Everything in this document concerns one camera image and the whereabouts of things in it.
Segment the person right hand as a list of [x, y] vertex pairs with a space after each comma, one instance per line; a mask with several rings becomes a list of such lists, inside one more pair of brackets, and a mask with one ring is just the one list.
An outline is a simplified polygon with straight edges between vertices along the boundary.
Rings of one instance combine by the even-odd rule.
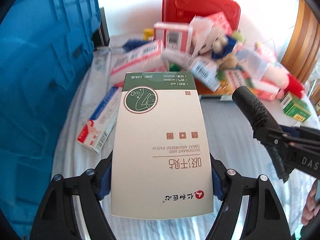
[[306, 203], [304, 205], [301, 223], [307, 226], [309, 222], [317, 215], [319, 212], [319, 205], [315, 200], [315, 195], [317, 191], [317, 180], [314, 181], [312, 188], [307, 196]]

